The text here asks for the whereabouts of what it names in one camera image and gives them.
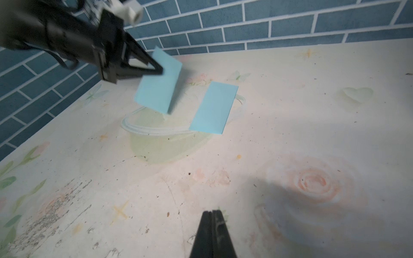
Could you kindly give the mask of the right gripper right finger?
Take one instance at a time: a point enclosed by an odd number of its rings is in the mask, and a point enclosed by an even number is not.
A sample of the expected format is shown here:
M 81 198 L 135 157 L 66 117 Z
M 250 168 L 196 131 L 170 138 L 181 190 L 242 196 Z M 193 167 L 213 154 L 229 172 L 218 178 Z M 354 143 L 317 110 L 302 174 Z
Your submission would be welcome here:
M 212 211 L 213 258 L 237 258 L 221 210 Z

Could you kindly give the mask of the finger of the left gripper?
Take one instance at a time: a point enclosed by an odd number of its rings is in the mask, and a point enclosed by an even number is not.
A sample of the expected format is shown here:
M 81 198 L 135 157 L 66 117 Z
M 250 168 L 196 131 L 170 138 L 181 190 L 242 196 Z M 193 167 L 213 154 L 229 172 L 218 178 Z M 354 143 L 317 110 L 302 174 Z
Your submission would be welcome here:
M 144 75 L 161 75 L 163 73 L 162 67 L 156 68 L 142 68 L 133 66 L 120 67 L 116 72 L 117 80 L 126 80 L 133 78 L 141 78 Z
M 125 33 L 125 44 L 124 60 L 126 61 L 126 64 L 129 65 L 129 60 L 135 58 L 146 65 L 151 64 L 154 69 L 163 69 L 163 67 L 158 64 L 127 32 Z

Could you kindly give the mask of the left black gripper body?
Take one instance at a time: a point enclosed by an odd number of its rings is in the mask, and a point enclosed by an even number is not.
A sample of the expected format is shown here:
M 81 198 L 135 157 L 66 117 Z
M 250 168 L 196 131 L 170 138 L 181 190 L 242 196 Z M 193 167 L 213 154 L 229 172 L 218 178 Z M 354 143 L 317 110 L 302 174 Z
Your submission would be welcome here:
M 99 25 L 78 19 L 56 6 L 45 6 L 45 52 L 66 69 L 80 61 L 95 65 L 102 80 L 129 78 L 124 21 L 108 10 Z

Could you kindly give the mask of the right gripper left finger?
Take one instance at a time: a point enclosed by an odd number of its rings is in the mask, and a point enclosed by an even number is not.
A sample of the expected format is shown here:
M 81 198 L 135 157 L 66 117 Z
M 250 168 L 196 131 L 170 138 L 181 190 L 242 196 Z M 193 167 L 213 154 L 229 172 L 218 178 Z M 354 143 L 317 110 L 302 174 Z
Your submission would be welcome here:
M 204 211 L 196 232 L 190 258 L 212 258 L 212 212 Z

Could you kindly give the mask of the light blue paper front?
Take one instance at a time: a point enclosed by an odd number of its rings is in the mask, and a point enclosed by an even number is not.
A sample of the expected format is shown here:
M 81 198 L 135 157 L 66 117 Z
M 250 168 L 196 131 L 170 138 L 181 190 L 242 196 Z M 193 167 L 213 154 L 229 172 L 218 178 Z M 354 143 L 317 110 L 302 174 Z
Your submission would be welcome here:
M 152 58 L 163 67 L 161 75 L 144 75 L 133 100 L 147 108 L 167 114 L 172 102 L 182 63 L 156 47 Z

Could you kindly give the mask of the light blue paper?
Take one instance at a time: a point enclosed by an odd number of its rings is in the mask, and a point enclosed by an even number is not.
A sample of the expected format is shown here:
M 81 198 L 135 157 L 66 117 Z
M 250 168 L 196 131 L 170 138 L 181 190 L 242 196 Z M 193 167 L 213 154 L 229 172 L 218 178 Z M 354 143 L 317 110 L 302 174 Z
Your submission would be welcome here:
M 222 134 L 237 91 L 238 86 L 212 81 L 190 124 L 189 130 Z
M 133 100 L 147 108 L 167 114 L 172 102 L 182 63 L 156 47 L 152 58 L 163 67 L 161 75 L 144 75 Z

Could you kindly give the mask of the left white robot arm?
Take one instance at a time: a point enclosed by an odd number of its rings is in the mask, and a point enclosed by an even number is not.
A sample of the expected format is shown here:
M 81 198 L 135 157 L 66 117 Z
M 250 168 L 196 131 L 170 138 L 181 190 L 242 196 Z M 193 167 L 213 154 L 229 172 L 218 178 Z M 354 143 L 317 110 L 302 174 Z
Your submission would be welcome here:
M 161 75 L 157 63 L 124 30 L 135 14 L 133 3 L 78 1 L 1 1 L 1 46 L 10 50 L 40 50 L 73 71 L 80 62 L 95 65 L 102 80 Z

